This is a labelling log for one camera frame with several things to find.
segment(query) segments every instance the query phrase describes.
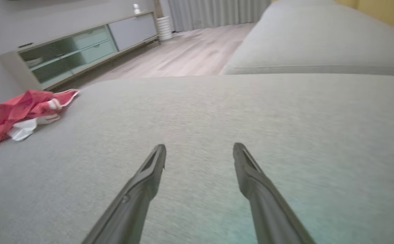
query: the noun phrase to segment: cabinet shelf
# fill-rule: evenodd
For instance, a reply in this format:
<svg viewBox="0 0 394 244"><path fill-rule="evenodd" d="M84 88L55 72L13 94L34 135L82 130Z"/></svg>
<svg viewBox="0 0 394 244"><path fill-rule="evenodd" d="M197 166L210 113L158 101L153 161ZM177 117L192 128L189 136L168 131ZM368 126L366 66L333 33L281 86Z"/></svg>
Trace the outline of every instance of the cabinet shelf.
<svg viewBox="0 0 394 244"><path fill-rule="evenodd" d="M45 82L41 82L42 89L46 89L52 85L55 85L56 83L58 83L64 79L67 79L71 76L73 76L73 74L71 72L67 71L67 72L59 74L49 80L46 80Z"/></svg>
<svg viewBox="0 0 394 244"><path fill-rule="evenodd" d="M104 59L106 59L106 58L108 58L108 57L111 57L111 56L113 56L113 55L115 55L115 53L107 54L107 55L105 55L105 56L103 56L103 57L100 57L100 58L98 58L98 59L96 59L96 60L94 60L94 61L92 61L92 62L83 64L83 65L79 65L79 66L77 66L77 67L75 67L75 68L72 68L71 72L72 72L73 74L77 74L77 73L79 73L80 71L83 71L83 70L85 70L86 68L93 66L95 63L97 63L97 62L99 62L99 61L101 61L101 60L104 60Z"/></svg>
<svg viewBox="0 0 394 244"><path fill-rule="evenodd" d="M30 71L35 71L36 69L42 68L42 67L45 66L45 65L48 65L48 64L51 64L51 63L53 63L53 62L59 61L60 59L64 59L65 57L69 57L69 56L71 56L71 55L73 55L73 54L77 54L77 53L79 53L79 52L81 52L81 51L84 51L84 50L86 50L86 49L89 49L89 48L91 48L91 47L100 45L100 44L105 43L105 42L108 42L108 40L103 40L103 41L101 41L101 42L98 42L98 43L95 43L95 44L93 44L93 45L87 46L87 47L85 47L85 48L82 48L82 49L79 49L79 50L70 52L70 53L65 54L65 55L63 55L63 56L56 57L56 58L54 58L54 59L52 59L52 60L48 60L48 61L46 61L46 62L43 62L43 63L39 64L39 65L36 65L36 66L34 66L34 67L31 67L31 68L30 68Z"/></svg>

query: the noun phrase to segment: gray fabric upholstery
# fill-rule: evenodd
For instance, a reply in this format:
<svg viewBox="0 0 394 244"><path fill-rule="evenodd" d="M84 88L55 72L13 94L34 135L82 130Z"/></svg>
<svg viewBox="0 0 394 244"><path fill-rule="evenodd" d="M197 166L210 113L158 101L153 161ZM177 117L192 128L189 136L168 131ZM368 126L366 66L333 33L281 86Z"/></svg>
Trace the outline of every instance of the gray fabric upholstery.
<svg viewBox="0 0 394 244"><path fill-rule="evenodd" d="M0 143L0 244L79 243L152 148L166 169L142 244L256 243L244 143L317 243L394 242L394 76L114 80Z"/></svg>
<svg viewBox="0 0 394 244"><path fill-rule="evenodd" d="M279 0L223 73L394 75L394 28L331 0Z"/></svg>

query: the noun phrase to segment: wooden floor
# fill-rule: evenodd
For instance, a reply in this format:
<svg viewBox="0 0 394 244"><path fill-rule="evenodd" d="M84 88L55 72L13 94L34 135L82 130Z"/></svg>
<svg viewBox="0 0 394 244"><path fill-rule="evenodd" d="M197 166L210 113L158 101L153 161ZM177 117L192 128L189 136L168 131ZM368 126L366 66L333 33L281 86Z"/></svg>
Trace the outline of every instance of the wooden floor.
<svg viewBox="0 0 394 244"><path fill-rule="evenodd" d="M180 32L170 41L126 54L74 82L82 87L111 79L217 75L253 27L254 23L246 23Z"/></svg>

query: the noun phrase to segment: white bowl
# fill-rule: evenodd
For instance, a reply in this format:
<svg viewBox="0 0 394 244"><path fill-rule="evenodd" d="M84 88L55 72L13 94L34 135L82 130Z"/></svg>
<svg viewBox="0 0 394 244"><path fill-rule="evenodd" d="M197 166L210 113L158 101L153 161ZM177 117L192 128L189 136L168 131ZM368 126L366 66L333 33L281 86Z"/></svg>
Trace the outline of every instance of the white bowl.
<svg viewBox="0 0 394 244"><path fill-rule="evenodd" d="M35 59L35 60L28 60L28 61L25 61L25 63L28 65L28 67L33 67L33 66L36 66L36 65L38 65L38 64L40 64L41 62L43 62L43 57L40 57L40 58L38 58L38 59Z"/></svg>

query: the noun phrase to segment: red cloth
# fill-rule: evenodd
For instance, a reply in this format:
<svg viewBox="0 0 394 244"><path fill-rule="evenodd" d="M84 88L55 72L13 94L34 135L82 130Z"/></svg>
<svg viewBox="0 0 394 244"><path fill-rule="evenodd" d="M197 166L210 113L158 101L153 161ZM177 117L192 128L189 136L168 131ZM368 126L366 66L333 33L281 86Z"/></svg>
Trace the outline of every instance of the red cloth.
<svg viewBox="0 0 394 244"><path fill-rule="evenodd" d="M0 141L8 138L7 132L19 121L57 114L78 91L70 89L54 94L51 91L27 90L25 94L0 103Z"/></svg>

